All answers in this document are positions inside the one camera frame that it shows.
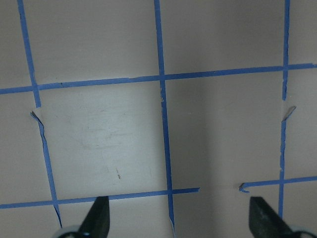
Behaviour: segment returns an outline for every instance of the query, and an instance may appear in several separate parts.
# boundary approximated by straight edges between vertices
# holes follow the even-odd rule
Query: grid square
[[[160,2],[166,73],[283,65],[284,1]]]
[[[0,2],[0,88],[31,85],[16,1]]]
[[[81,224],[92,204],[85,202],[61,205],[60,212],[64,226]],[[173,237],[167,196],[111,200],[109,206],[108,238]]]
[[[53,206],[0,209],[2,237],[51,238],[58,230]]]
[[[58,198],[166,190],[159,82],[40,94]]]
[[[317,2],[291,1],[289,62],[317,63]]]
[[[32,92],[0,95],[0,204],[51,200]]]
[[[158,74],[148,0],[30,0],[26,17],[37,82]]]
[[[287,120],[285,177],[317,176],[317,69],[293,70],[288,73],[286,108],[296,106]]]
[[[284,220],[288,225],[306,228],[317,233],[317,182],[284,185]]]
[[[248,226],[250,196],[262,196],[277,211],[278,186],[252,187],[249,191],[245,194],[234,186],[218,186],[174,195],[177,237],[253,238]]]
[[[173,188],[279,178],[280,72],[166,83]]]

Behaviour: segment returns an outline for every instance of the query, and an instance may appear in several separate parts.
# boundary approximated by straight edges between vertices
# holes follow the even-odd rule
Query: blue grid
[[[162,40],[162,30],[161,30],[161,19],[160,19],[160,4],[159,0],[154,0],[155,6],[155,19],[156,19],[156,30],[157,30],[157,46],[158,46],[158,67],[159,75],[155,76],[142,76],[137,78],[113,78],[113,79],[101,79],[101,80],[87,80],[87,81],[77,81],[77,82],[64,82],[64,83],[49,83],[38,85],[34,75],[34,65],[32,59],[32,53],[30,48],[27,22],[25,18],[23,0],[17,0],[18,10],[20,13],[21,30],[23,34],[23,41],[25,47],[25,54],[29,68],[29,74],[32,86],[26,87],[14,87],[14,88],[4,88],[0,89],[0,94],[11,94],[20,92],[33,92],[36,107],[41,106],[40,100],[40,90],[47,89],[57,89],[57,88],[67,88],[67,87],[82,87],[91,85],[107,85],[107,84],[120,84],[120,83],[135,83],[135,82],[149,82],[149,81],[159,81],[161,89],[161,107],[162,107],[162,123],[163,123],[163,136],[164,136],[164,150],[165,150],[165,164],[166,164],[166,180],[167,180],[167,190],[163,191],[151,191],[151,192],[140,192],[140,193],[130,193],[130,194],[120,194],[109,196],[110,200],[113,199],[124,199],[124,198],[135,198],[135,197],[147,197],[147,196],[161,196],[167,195],[168,197],[168,207],[169,216],[174,225],[174,209],[173,209],[173,194],[184,194],[198,192],[199,188],[185,188],[185,189],[173,189],[172,188],[172,176],[171,176],[171,164],[170,164],[170,151],[169,151],[169,137],[168,137],[168,120],[167,120],[167,105],[166,105],[166,80],[174,79],[185,79],[185,78],[200,78],[200,77],[213,77],[213,76],[223,76],[223,75],[233,75],[233,74],[246,74],[246,73],[260,73],[260,72],[283,72],[283,91],[282,99],[286,100],[287,96],[287,78],[289,70],[298,69],[309,69],[317,68],[316,64],[303,63],[303,64],[288,64],[288,30],[289,30],[289,8],[290,0],[285,0],[285,13],[284,13],[284,50],[283,50],[283,66],[268,66],[268,67],[251,67],[251,68],[237,68],[237,69],[227,69],[227,70],[216,70],[216,71],[206,71],[206,72],[192,72],[192,73],[179,73],[179,74],[165,74],[164,72],[164,58],[163,58],[163,40]],[[52,200],[50,201],[36,201],[36,202],[25,202],[25,203],[12,203],[12,204],[2,204],[0,209],[7,208],[17,208],[17,207],[32,207],[32,206],[44,206],[52,205],[56,210],[56,214],[59,218],[60,226],[62,222],[60,219],[59,205],[69,204],[69,203],[80,203],[80,202],[90,202],[94,201],[96,197],[86,197],[86,198],[75,198],[75,199],[61,199],[58,200],[56,196],[56,190],[53,180],[53,172],[50,162],[50,155],[46,139],[44,136],[44,126],[42,122],[37,118],[35,114],[31,114],[33,118],[38,122],[40,134],[43,142],[43,152],[44,159],[47,167],[47,173],[49,178],[50,190]],[[279,185],[279,215],[283,215],[283,188],[284,184],[287,183],[297,183],[297,182],[307,182],[316,181],[316,177],[304,177],[304,178],[284,178],[284,150],[285,150],[285,140],[286,140],[286,121],[290,114],[281,123],[281,157],[280,157],[280,179],[277,180],[266,180],[266,181],[256,181],[256,182],[246,182],[242,184],[239,188],[241,192],[248,193],[245,190],[252,186],[265,186],[265,185]]]

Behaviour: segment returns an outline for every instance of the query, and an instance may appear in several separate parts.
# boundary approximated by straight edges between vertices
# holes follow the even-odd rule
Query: black object
[[[249,228],[254,238],[317,238],[305,231],[293,232],[262,197],[250,198]]]
[[[64,233],[59,238],[106,238],[109,228],[109,198],[97,197],[78,231]]]

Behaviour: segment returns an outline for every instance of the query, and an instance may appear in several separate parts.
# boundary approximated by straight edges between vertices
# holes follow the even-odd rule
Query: floor
[[[317,232],[316,12],[2,0],[1,233],[50,238],[104,195],[109,238],[251,238],[250,196]]]

